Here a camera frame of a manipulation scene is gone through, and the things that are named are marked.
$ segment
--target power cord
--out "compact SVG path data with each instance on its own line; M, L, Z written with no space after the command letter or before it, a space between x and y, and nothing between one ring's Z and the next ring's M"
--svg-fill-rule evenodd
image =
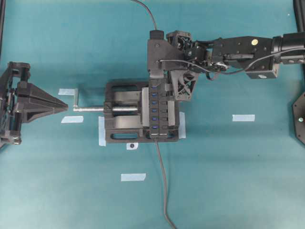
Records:
M154 30L157 30L156 21L155 21L155 19L154 19L154 17L153 17L152 12L149 10L149 8L148 8L143 2L140 2L140 1L138 1L138 0L130 0L130 1L134 1L134 2L136 2L136 3L138 3L138 4L140 4L141 6L143 6L143 7L146 9L146 11L149 13L150 17L152 18Z
M174 225L174 223L171 221L171 219L168 217L168 214L167 214L167 181L166 181L166 173L165 173L165 169L164 169L164 165L163 165L163 161L162 161L162 157L161 157L161 153L160 153L160 148L159 148L159 144L158 144L157 140L155 141L155 143L156 143L156 147L157 147L157 154L158 154L158 158L159 158L159 161L160 161L160 167L161 167L162 176L163 176L163 182L164 182L163 213L164 213L164 217L165 217L166 221L170 224L170 226L173 229L176 229L176 226Z
M140 4L141 6L143 6L147 12L149 13L150 17L152 18L152 22L153 22L153 27L155 30L157 30L157 24L156 21L153 17L152 12L149 10L149 8L142 2L138 1L138 0L131 0L134 1L138 4ZM164 169L164 165L163 165L163 161L162 161L162 157L161 157L161 153L160 153L160 148L159 148L159 144L158 141L155 141L156 143L156 147L157 147L157 153L158 153L158 158L160 160L160 167L161 167L161 171L162 171L162 176L163 176L163 182L164 182L164 206L163 206L163 213L164 213L164 217L166 219L166 221L170 224L170 226L173 229L176 229L176 226L174 225L174 223L171 221L171 219L168 217L167 215L167 181L166 181L166 173L165 173L165 169Z

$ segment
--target black hexagonal plate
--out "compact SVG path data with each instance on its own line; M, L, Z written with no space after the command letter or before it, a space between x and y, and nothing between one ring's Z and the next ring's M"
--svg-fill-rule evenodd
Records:
M294 122L295 122L295 135L305 144L305 93L303 93L292 105Z

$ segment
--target black wire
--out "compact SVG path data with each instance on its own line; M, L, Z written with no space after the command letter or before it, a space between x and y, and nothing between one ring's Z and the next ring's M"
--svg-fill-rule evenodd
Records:
M174 223L171 221L171 219L167 215L167 181L166 181L166 173L165 173L165 169L164 169L164 165L163 165L163 161L162 161L162 157L161 157L161 153L160 153L160 148L159 148L159 144L158 144L157 140L155 141L155 143L156 143L156 147L157 147L157 154L158 154L158 158L159 158L159 161L160 161L160 167L161 167L161 170L162 170L163 182L164 182L163 213L164 213L164 217L165 217L166 221L170 224L170 226L173 229L176 229L176 226L174 225Z
M149 10L149 8L148 8L143 2L140 2L140 1L138 1L138 0L130 0L130 1L134 1L134 2L136 2L136 3L138 3L138 4L140 4L141 6L143 6L143 7L147 10L147 12L149 13L150 17L152 18L154 30L157 30L156 21L154 20L153 14L152 14L152 12Z
M230 73L224 73L224 72L215 72L215 71L210 71L210 70L207 70L206 68L203 68L201 67L200 65L197 65L195 63L192 63L192 62L189 62L189 61L184 61L184 60L174 60L174 59L170 59L170 60L159 60L159 62L182 62L182 63L187 63L187 64L190 64L190 65L193 65L201 70L204 70L205 72L207 73L218 73L218 74L223 74L223 75L233 75L233 74L237 74L237 73L240 73L240 72L243 72L243 71L246 71L248 70L249 68L251 68L251 66L253 64L255 64L256 62L258 61L261 61L261 60L264 60L264 59L267 59L267 58L270 58L270 57L273 57L273 56L276 56L276 55L280 55L280 54L283 54L283 53L286 53L286 52L292 52L292 51L299 51L299 50L305 50L305 48L295 48L295 49L288 49L288 50L284 50L284 51L280 51L280 52L275 52L275 53L272 53L270 55L267 55L267 56L263 56L261 58L258 58L256 59L255 61L252 61L248 66L246 66L245 68L242 68L242 69L239 69L235 72L230 72Z

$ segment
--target tape strip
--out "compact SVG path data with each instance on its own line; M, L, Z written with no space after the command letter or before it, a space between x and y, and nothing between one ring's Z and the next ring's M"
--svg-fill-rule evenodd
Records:
M233 114L232 122L254 122L254 114Z
M121 174L121 181L144 181L146 173L123 173Z
M74 89L60 88L58 95L74 95L74 93L75 93Z
M106 146L105 118L99 116L99 146Z
M65 116L61 123L82 123L84 121L83 116Z
M186 138L186 129L185 129L185 113L179 112L179 138Z

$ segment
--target screw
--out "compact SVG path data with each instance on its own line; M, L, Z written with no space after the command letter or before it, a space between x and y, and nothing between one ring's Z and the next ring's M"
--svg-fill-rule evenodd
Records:
M252 45L257 45L257 44L258 44L258 40L257 40L257 39L253 39L253 40L251 41L251 44L252 44Z

